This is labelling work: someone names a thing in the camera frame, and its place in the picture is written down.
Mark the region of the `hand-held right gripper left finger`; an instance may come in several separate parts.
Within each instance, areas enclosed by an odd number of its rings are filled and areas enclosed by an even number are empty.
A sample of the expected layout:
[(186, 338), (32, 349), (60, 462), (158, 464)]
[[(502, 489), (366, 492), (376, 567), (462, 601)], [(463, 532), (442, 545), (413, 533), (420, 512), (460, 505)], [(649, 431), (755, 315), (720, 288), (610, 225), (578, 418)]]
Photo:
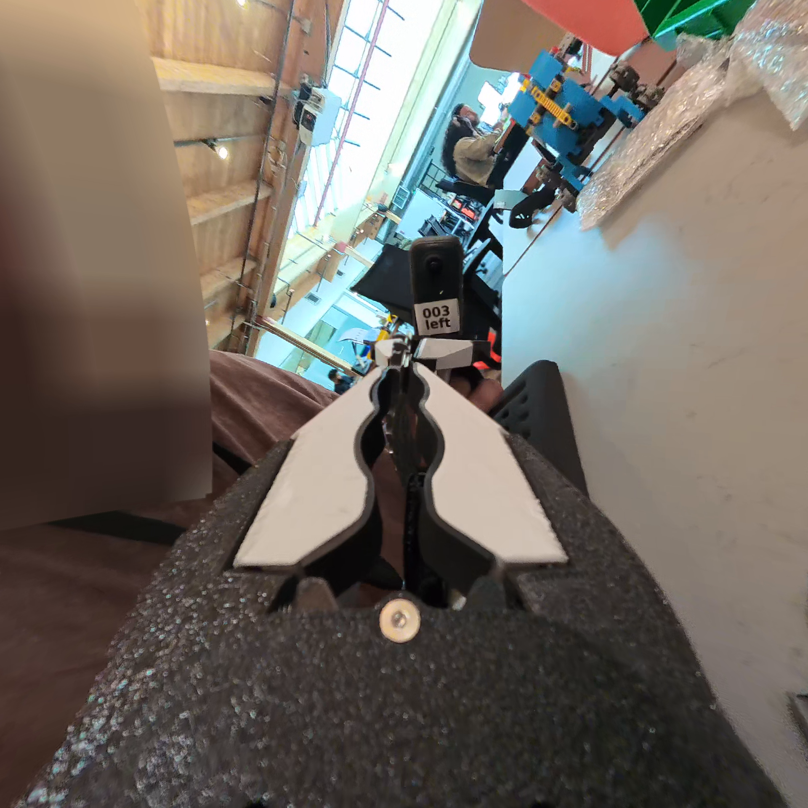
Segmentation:
[(383, 374), (374, 369), (294, 433), (234, 568), (300, 571), (358, 537), (376, 500), (372, 468), (385, 447)]

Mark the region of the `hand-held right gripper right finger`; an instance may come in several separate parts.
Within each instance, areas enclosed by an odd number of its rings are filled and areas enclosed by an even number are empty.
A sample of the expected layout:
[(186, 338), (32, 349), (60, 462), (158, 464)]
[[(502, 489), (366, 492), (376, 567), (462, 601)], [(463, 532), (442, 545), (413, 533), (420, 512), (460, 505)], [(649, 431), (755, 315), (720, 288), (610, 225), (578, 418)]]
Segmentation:
[(500, 426), (423, 365), (410, 368), (423, 479), (419, 545), (434, 571), (521, 571), (568, 555)]

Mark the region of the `person's left hand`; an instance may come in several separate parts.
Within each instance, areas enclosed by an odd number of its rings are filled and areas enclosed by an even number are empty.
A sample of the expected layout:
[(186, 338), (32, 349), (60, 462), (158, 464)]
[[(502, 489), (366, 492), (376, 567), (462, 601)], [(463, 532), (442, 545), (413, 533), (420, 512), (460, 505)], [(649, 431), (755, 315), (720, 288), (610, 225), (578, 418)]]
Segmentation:
[(500, 381), (484, 377), (469, 392), (467, 399), (480, 411), (489, 415), (497, 407), (502, 396), (503, 388)]

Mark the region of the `black perforated foam pad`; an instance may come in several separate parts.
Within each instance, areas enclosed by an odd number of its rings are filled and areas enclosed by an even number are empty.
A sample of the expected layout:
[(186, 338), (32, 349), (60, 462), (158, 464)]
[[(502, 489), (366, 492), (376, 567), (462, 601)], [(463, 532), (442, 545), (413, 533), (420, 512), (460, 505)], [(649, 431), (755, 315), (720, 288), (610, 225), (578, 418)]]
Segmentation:
[(530, 444), (584, 496), (589, 496), (566, 390), (558, 365), (547, 359), (522, 371), (490, 417)]

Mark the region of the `blue brick model vehicle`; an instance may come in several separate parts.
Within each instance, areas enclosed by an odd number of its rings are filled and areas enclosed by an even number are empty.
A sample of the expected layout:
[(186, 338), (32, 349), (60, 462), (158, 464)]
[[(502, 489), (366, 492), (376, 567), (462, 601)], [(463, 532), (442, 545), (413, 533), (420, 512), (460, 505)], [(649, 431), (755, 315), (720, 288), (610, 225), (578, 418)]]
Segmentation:
[(508, 107), (510, 121), (524, 131), (539, 151), (538, 188), (531, 208), (519, 205), (514, 213), (531, 216), (548, 192), (573, 213), (593, 170), (587, 160), (614, 125), (633, 129), (662, 100), (665, 89), (641, 81), (632, 66), (614, 63), (606, 93), (598, 97), (583, 69), (591, 47), (567, 35), (557, 47), (540, 52), (521, 81)]

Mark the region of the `brown cardboard sheet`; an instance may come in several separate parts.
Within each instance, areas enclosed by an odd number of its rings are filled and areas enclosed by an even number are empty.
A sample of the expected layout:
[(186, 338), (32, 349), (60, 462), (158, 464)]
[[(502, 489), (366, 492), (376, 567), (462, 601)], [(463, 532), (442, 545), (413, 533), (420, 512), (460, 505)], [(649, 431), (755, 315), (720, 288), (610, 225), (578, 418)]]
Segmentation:
[(525, 74), (540, 52), (559, 46), (568, 32), (522, 1), (484, 1), (470, 45), (483, 69)]

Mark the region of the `green plastic bin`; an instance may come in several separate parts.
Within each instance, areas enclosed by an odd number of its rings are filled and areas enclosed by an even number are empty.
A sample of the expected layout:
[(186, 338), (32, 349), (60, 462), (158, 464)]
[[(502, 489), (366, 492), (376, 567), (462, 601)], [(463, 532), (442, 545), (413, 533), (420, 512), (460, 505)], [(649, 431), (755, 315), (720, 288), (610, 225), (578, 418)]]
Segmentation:
[(754, 1), (636, 1), (650, 37), (666, 51), (680, 34), (709, 40), (732, 36)]

